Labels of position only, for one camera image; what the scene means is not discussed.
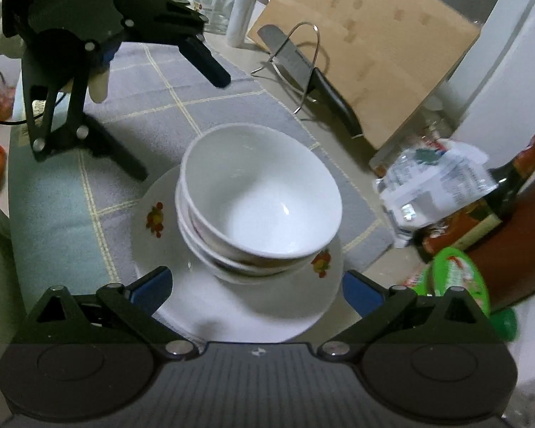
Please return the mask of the dark soy sauce bottle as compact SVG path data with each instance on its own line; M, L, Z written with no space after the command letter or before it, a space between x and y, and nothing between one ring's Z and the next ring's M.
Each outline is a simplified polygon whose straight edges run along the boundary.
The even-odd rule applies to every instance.
M465 251L510 218L517 194L535 173L535 134L524 150L489 174L497 184L487 195L414 234L413 244L424 262L444 248Z

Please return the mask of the bamboo cutting board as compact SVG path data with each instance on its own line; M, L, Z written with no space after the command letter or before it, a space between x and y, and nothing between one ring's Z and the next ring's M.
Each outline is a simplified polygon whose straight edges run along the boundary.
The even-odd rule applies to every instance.
M440 0L270 0L248 32L273 24L338 90L381 148L453 71L480 29Z

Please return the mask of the grey checked table mat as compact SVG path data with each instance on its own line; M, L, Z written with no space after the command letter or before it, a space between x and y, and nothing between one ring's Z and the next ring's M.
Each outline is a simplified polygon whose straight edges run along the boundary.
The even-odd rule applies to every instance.
M138 182L109 158L79 155L88 221L95 234L103 275L121 280L134 273L130 248L132 211L162 174L179 164L189 142L202 132L227 123L276 128L310 148L330 168L343 201L339 230L345 266L366 271L392 244L371 194L371 176L355 157L362 142L345 135L338 120L323 115L300 118L272 93L273 81L253 79L240 70L240 57L221 64L232 76L216 89L172 47L126 45L113 64L110 96L91 105L119 143L148 169Z

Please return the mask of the white bowl with pattern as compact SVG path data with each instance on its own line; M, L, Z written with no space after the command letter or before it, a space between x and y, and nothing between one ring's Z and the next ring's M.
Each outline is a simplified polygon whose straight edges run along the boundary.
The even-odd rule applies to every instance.
M249 266L250 271L273 272L278 267L280 269L285 269L287 267L291 267L293 264L301 260L306 260L308 263L310 263L316 257L316 254L312 253L309 256L300 257L295 260L269 260L265 258L254 258L252 260L232 259L225 254L221 254L216 248L213 248L211 245L209 245L199 235L196 228L194 227L194 223L192 222L188 203L186 202L185 197L182 195L182 186L180 185L180 181L177 182L177 187L175 188L175 205L177 206L177 216L180 216L182 218L182 220L188 225L189 229L194 230L194 234L196 235L196 241L202 241L205 244L205 247L209 248L213 252L214 256L218 257L219 259L229 259L230 261L235 261L236 263L241 265L239 266L239 269L244 270L244 266Z

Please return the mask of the plastic wrap roll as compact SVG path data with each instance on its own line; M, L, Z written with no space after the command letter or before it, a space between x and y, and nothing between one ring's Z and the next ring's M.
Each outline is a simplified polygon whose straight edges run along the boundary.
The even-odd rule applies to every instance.
M240 47L245 39L256 0L235 0L226 31L226 43Z

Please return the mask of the santoku kitchen knife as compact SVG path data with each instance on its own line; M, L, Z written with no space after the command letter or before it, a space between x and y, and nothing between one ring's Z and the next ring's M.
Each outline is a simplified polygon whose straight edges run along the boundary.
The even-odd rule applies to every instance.
M315 50L309 60L296 45L292 36L300 28L310 28L315 35ZM320 47L321 32L319 27L307 21L296 24L288 33L274 24L263 25L258 30L260 40L266 45L269 58L266 64L255 68L250 75L256 75L264 68L272 68L279 79L299 98L294 113L299 113L307 102L323 104L341 121L352 137L363 135L357 114L343 98L339 91L326 78L325 74L316 66Z

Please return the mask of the white food package bag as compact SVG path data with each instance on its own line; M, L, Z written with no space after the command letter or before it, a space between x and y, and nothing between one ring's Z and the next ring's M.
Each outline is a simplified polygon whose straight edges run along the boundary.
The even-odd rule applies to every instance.
M403 151L374 184L394 246L403 248L418 230L496 189L488 159L471 144L444 138Z

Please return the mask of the glass jar green lid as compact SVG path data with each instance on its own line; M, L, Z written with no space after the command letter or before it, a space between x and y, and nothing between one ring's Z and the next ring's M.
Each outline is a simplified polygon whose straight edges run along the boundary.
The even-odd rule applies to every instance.
M227 32L235 0L193 0L193 9L205 17L205 31L224 35Z

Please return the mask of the white bottom bowl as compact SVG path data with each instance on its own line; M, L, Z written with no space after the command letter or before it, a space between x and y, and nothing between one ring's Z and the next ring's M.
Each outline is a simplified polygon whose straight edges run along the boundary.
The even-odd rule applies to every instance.
M228 283L238 285L267 284L296 274L305 269L308 265L306 260L301 260L293 264L291 267L285 267L285 269L277 268L273 272L250 271L249 266L244 266L244 270L242 270L239 269L239 266L241 265L235 261L219 259L214 256L209 248L205 247L205 244L202 241L196 241L194 230L189 229L188 225L180 216L178 216L178 225L183 241L186 242L192 253L212 270L213 275Z

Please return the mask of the green lidded container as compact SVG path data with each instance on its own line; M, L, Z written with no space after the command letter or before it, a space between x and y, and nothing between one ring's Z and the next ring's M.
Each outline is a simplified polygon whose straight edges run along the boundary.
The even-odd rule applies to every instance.
M502 341L513 342L518 335L515 311L510 307L499 312L491 311L489 292L482 275L472 259L457 248L442 249L422 271L409 276L404 285L427 297L440 297L450 287L463 287L489 318Z

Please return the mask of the light teal cloth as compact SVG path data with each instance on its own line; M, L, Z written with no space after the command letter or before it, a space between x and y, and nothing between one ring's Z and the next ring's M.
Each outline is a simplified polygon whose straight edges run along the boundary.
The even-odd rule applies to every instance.
M37 162L27 128L16 126L10 133L10 233L27 310L51 286L91 294L119 281L93 201L86 156L70 151Z

